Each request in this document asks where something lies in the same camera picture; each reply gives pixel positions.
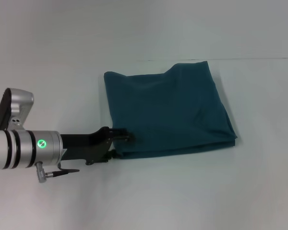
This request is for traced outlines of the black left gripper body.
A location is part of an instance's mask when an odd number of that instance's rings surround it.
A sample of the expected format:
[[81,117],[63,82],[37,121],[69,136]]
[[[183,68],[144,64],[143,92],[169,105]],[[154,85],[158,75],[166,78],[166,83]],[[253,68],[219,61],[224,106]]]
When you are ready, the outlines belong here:
[[86,165],[108,162],[113,157],[110,150],[115,135],[114,130],[102,127],[92,134],[62,134],[63,161],[85,160]]

